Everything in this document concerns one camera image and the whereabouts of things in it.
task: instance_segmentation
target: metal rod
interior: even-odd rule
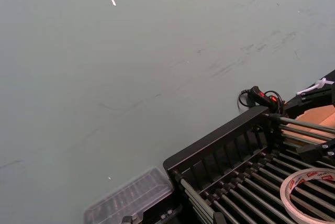
[[[278,211],[277,209],[275,209],[274,207],[272,207],[271,205],[269,205],[267,202],[265,202],[263,199],[261,199],[260,197],[258,197],[256,194],[254,194],[253,192],[251,192],[249,189],[247,189],[243,185],[237,184],[237,187],[239,189],[241,189],[244,193],[246,193],[247,195],[249,195],[250,197],[254,198],[259,204],[261,204],[264,207],[266,207],[267,209],[269,209],[272,213],[274,213],[275,215],[277,215],[284,222],[290,223],[290,224],[295,224],[295,222],[291,221],[289,218],[287,218],[285,215],[283,215],[280,211]]]
[[[276,170],[279,171],[279,172],[281,172],[281,173],[283,173],[284,175],[290,175],[290,173],[287,173],[287,172],[283,171],[283,170],[280,169],[280,168],[277,168]],[[273,177],[274,177],[275,180],[277,180],[277,181],[279,181],[279,182],[282,182],[282,181],[283,181],[282,178],[279,178],[279,177],[275,178],[275,177],[276,177],[275,175],[274,175]],[[313,200],[314,202],[316,202],[316,203],[318,203],[318,204],[320,204],[320,205],[322,205],[322,206],[325,206],[325,207],[328,208],[329,210],[332,210],[332,211],[335,212],[335,206],[330,205],[330,204],[327,203],[325,200],[320,199],[319,197],[317,197],[317,196],[315,196],[315,195],[313,195],[313,194],[311,194],[311,193],[307,192],[306,190],[303,190],[303,189],[301,189],[301,188],[299,188],[299,187],[295,187],[295,189],[296,189],[296,191],[297,191],[298,193],[300,193],[300,194],[306,196],[307,198]]]
[[[213,204],[232,224],[240,224],[219,202],[214,200]]]
[[[256,184],[254,181],[251,181],[248,178],[245,178],[244,181],[246,183],[248,183],[250,186],[252,186],[254,189],[258,190],[259,192],[261,192],[263,195],[265,195],[267,198],[271,199],[272,201],[276,202],[278,205],[284,207],[283,202],[278,199],[276,196],[274,196],[273,194],[271,194],[270,192],[268,192],[267,190],[265,190],[263,187],[259,186],[258,184]]]
[[[203,216],[206,217],[206,219],[210,220],[212,217],[204,210],[204,208],[197,202],[188,191],[185,191],[185,193],[188,195],[188,200],[193,204],[193,206],[196,206],[198,210],[203,214]]]
[[[211,219],[213,219],[214,216],[214,210],[211,209],[210,206],[207,205],[207,203],[200,197],[200,195],[197,194],[197,192],[193,189],[193,187],[185,180],[181,179],[180,184],[189,192],[190,195],[198,202],[201,203],[203,209],[208,213]]]
[[[281,165],[283,165],[283,166],[286,166],[286,167],[288,167],[288,168],[291,168],[291,169],[294,170],[294,171],[300,171],[300,170],[301,170],[301,169],[299,169],[299,168],[297,168],[297,167],[295,167],[295,166],[292,166],[292,165],[290,165],[290,164],[287,164],[287,163],[285,163],[285,162],[283,162],[283,161],[281,161],[281,160],[278,160],[278,159],[276,159],[276,158],[273,158],[273,160],[274,160],[275,162],[277,162],[278,164],[281,164]],[[274,170],[276,170],[276,171],[278,171],[278,172],[280,172],[280,173],[282,173],[282,174],[284,174],[284,175],[286,175],[286,176],[290,176],[290,175],[291,175],[291,173],[289,173],[289,172],[287,172],[287,171],[284,171],[284,170],[278,168],[277,166],[274,166],[273,164],[267,163],[266,166],[268,166],[268,167],[270,167],[270,168],[272,168],[272,169],[274,169]],[[329,183],[328,181],[323,181],[323,180],[320,180],[320,182],[323,183],[323,184],[325,184],[325,185],[328,185],[328,183]],[[320,192],[320,193],[322,193],[322,194],[324,194],[324,195],[326,195],[326,196],[328,196],[328,197],[330,197],[330,198],[332,198],[332,199],[335,199],[335,194],[329,192],[328,190],[325,190],[325,189],[323,189],[323,188],[321,188],[321,187],[319,187],[319,186],[316,186],[316,185],[314,185],[314,184],[312,184],[311,182],[308,182],[308,181],[306,181],[304,184],[305,184],[307,187],[311,188],[311,189],[314,189],[314,190],[316,190],[316,191],[318,191],[318,192]]]
[[[299,154],[296,153],[295,151],[292,151],[292,150],[289,150],[289,149],[286,149],[285,151],[286,151],[286,152],[289,152],[289,153],[291,153],[291,154],[294,154],[294,156],[299,156]]]
[[[298,203],[299,205],[301,205],[305,209],[313,212],[314,214],[316,214],[317,216],[319,216],[321,219],[323,219],[325,221],[332,221],[332,222],[335,221],[335,219],[333,219],[329,215],[327,215],[324,212],[320,211],[319,209],[311,206],[309,203],[303,201],[302,199],[299,199],[297,196],[294,196],[294,195],[291,194],[290,197],[291,197],[292,201],[295,201],[296,203]]]
[[[245,198],[243,198],[241,195],[239,195],[236,191],[230,190],[229,191],[235,198],[237,198],[239,201],[241,201],[246,207],[248,207],[251,211],[253,211],[255,214],[257,214],[259,217],[261,217],[266,223],[269,224],[276,224],[273,220],[271,220],[268,216],[266,216],[264,213],[258,210],[253,204],[251,204],[249,201],[247,201]]]
[[[278,159],[276,159],[276,158],[273,158],[273,160],[274,161],[276,161],[277,163],[279,163],[279,164],[281,164],[281,165],[284,165],[284,166],[286,166],[286,167],[289,167],[289,168],[291,168],[292,170],[294,170],[294,171],[300,171],[301,169],[300,168],[297,168],[297,167],[295,167],[295,166],[292,166],[292,165],[290,165],[290,164],[287,164],[286,162],[284,162],[284,161],[281,161],[281,160],[278,160]],[[302,164],[302,165],[304,165],[304,166],[306,166],[306,167],[308,167],[308,168],[314,168],[315,166],[312,166],[312,165],[309,165],[309,164],[306,164],[305,162],[300,162],[300,164]],[[318,182],[320,182],[320,183],[322,183],[322,184],[325,184],[325,185],[327,185],[327,186],[330,186],[330,187],[332,187],[332,188],[334,188],[335,189],[335,185],[333,184],[333,183],[331,183],[331,182],[329,182],[329,181],[326,181],[326,180],[318,180]],[[311,183],[310,182],[305,182],[305,185],[310,185]]]
[[[290,169],[292,169],[294,171],[300,171],[301,170],[301,169],[299,169],[299,168],[297,168],[297,167],[295,167],[293,165],[287,164],[286,162],[281,161],[281,160],[279,160],[277,158],[273,158],[272,160],[275,161],[275,162],[277,162],[278,164],[283,165],[285,167],[288,167],[288,168],[290,168]]]
[[[231,206],[244,220],[246,220],[250,224],[257,224],[253,219],[250,218],[241,208],[239,208],[234,202],[232,202],[226,195],[222,194],[221,198]]]
[[[260,181],[261,183],[263,183],[264,185],[276,190],[276,191],[280,191],[279,186],[276,186],[275,184],[273,184],[272,182],[268,181],[267,179],[263,178],[262,176],[256,174],[256,173],[252,173],[251,176],[253,176],[256,180]]]
[[[311,128],[311,129],[335,134],[335,129],[333,129],[331,127],[321,126],[321,125],[318,125],[318,124],[313,124],[313,123],[304,122],[304,121],[291,119],[291,118],[280,117],[279,119],[280,119],[281,122],[284,122],[284,123],[290,123],[290,124],[297,125],[297,126],[303,126],[303,127],[307,127],[307,128]]]
[[[279,125],[279,128],[282,129],[282,130],[285,130],[285,131],[298,133],[298,134],[309,136],[309,137],[312,137],[312,138],[321,139],[321,140],[324,140],[324,141],[329,141],[329,140],[332,139],[332,138],[329,138],[329,137],[324,136],[324,135],[320,135],[320,134],[317,134],[317,133],[296,129],[296,128],[285,126],[285,125]]]
[[[287,160],[293,161],[293,162],[295,162],[295,163],[297,163],[297,164],[299,164],[299,165],[303,165],[303,166],[312,168],[311,165],[305,163],[304,161],[297,160],[297,159],[295,159],[295,158],[293,158],[293,157],[290,157],[290,156],[287,156],[287,155],[285,155],[285,154],[279,153],[279,156],[280,156],[280,157],[283,157],[283,158],[285,158],[285,159],[287,159]]]
[[[203,222],[203,223],[207,223],[207,224],[211,224],[213,222],[209,222],[201,213],[200,211],[197,209],[196,206],[193,205],[193,210],[194,212],[197,213],[198,217],[200,218],[200,220]]]
[[[274,180],[278,181],[279,183],[282,183],[284,180],[273,173],[269,172],[268,170],[265,170],[264,168],[260,168],[260,172],[266,174],[270,178],[273,178]]]
[[[301,146],[298,145],[298,144],[291,143],[291,142],[287,142],[287,141],[283,141],[283,144],[284,144],[284,145],[287,145],[287,146],[289,146],[289,147],[293,147],[293,148],[299,148],[299,147],[301,147]]]
[[[259,176],[256,173],[252,173],[251,176],[253,176],[256,180],[260,181],[264,185],[266,185],[266,186],[268,186],[268,187],[276,190],[277,192],[280,191],[280,188],[278,186],[276,186],[272,182],[268,181],[267,179],[263,178],[262,176]],[[319,209],[311,206],[310,204],[308,204],[307,202],[303,201],[302,199],[299,199],[298,197],[296,197],[294,195],[291,195],[291,200],[297,202],[302,207],[304,207],[304,208],[308,209],[309,211],[313,212],[314,214],[316,214],[317,216],[319,216],[321,219],[324,219],[326,221],[333,221],[333,218],[331,218],[330,216],[326,215],[324,212],[320,211]]]
[[[327,163],[322,162],[322,161],[317,161],[316,163],[318,163],[318,164],[320,164],[320,165],[327,166],[328,168],[331,168],[331,169],[335,169],[335,166],[330,165],[330,164],[327,164]]]
[[[307,139],[303,139],[303,138],[299,138],[299,137],[296,137],[296,136],[292,136],[290,134],[286,134],[286,133],[283,133],[282,132],[282,136],[286,139],[292,139],[292,140],[295,140],[295,141],[300,141],[300,142],[303,142],[303,143],[306,143],[306,144],[317,144],[317,143],[314,143],[312,141],[309,141]]]
[[[305,191],[305,190],[303,190],[303,189],[301,189],[301,188],[299,188],[299,187],[297,187],[297,186],[296,186],[294,189],[295,189],[298,193],[300,193],[300,194],[302,194],[302,195],[308,197],[309,199],[313,200],[314,202],[320,204],[321,206],[324,206],[324,207],[328,208],[329,210],[335,212],[335,206],[334,206],[334,205],[329,204],[329,203],[326,202],[325,200],[320,199],[320,198],[318,198],[317,196],[315,196],[315,195],[313,195],[313,194],[311,194],[311,193],[309,193],[309,192],[307,192],[307,191]]]

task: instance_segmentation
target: black cable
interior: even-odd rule
[[[275,94],[277,96],[278,112],[280,114],[283,114],[283,111],[284,111],[284,102],[282,100],[282,97],[279,95],[279,93],[275,92],[275,91],[267,91],[264,94],[266,95],[267,93],[273,93],[273,94]]]
[[[240,92],[240,94],[239,94],[238,101],[240,102],[241,105],[250,108],[250,106],[247,105],[247,104],[245,104],[245,103],[242,101],[242,99],[241,99],[242,95],[244,95],[244,94],[248,94],[248,93],[249,93],[249,90],[248,90],[248,89],[244,89],[244,90],[242,90],[242,91]]]

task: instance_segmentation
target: white plastic part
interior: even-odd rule
[[[311,86],[310,88],[297,92],[297,95],[300,95],[301,93],[304,93],[304,92],[310,92],[314,89],[321,89],[322,87],[324,87],[325,84],[333,84],[333,83],[334,83],[333,81],[329,81],[324,77],[323,79],[316,81],[315,84]]]
[[[168,178],[152,167],[88,207],[83,223],[120,224],[124,216],[132,216],[134,224],[142,223],[143,213],[172,192]]]

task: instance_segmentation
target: clear plastic box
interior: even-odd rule
[[[169,180],[153,167],[133,181],[88,207],[84,224],[120,224],[124,216],[132,216],[134,224],[143,220],[143,212],[172,193]]]

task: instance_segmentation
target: tape roll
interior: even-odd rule
[[[334,224],[334,222],[323,221],[313,218],[298,210],[291,202],[290,194],[294,187],[310,180],[330,180],[335,181],[335,170],[324,168],[310,168],[300,170],[287,177],[281,185],[281,199],[287,213],[298,224]]]

